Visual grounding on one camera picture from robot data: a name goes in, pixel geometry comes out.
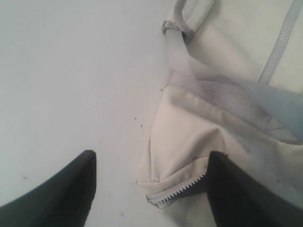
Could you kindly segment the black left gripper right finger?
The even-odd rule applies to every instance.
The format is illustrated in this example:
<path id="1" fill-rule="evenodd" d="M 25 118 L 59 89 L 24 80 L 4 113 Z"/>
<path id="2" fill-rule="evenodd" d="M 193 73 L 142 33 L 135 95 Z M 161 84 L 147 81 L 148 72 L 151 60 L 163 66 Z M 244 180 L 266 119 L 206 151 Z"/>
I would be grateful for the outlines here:
<path id="1" fill-rule="evenodd" d="M 207 197 L 219 227 L 301 227 L 303 211 L 250 177 L 225 154 L 212 151 Z"/>

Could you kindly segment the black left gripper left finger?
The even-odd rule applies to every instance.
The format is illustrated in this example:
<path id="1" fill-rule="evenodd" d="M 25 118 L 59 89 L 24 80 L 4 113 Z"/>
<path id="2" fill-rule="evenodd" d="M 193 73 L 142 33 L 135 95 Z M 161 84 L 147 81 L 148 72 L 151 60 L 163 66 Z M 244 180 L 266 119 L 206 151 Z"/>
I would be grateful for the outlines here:
<path id="1" fill-rule="evenodd" d="M 97 187 L 97 157 L 85 150 L 65 168 L 0 208 L 2 227 L 83 227 Z"/>

